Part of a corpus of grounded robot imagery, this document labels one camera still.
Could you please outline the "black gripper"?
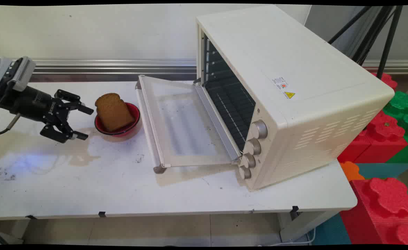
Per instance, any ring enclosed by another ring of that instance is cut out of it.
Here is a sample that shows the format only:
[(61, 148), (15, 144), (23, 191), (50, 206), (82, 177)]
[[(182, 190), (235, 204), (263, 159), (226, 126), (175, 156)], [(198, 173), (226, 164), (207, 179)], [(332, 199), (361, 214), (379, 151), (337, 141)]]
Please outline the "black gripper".
[(20, 114), (29, 120), (44, 123), (40, 135), (59, 143), (65, 143), (68, 140), (88, 139), (88, 135), (74, 131), (59, 131), (55, 126), (67, 124), (67, 115), (71, 110), (78, 110), (82, 113), (91, 115), (94, 110), (85, 106), (81, 102), (79, 95), (64, 90), (57, 90), (54, 97), (36, 90), (30, 86), (22, 92), (11, 90), (7, 97), (2, 101), (2, 108), (11, 114)]

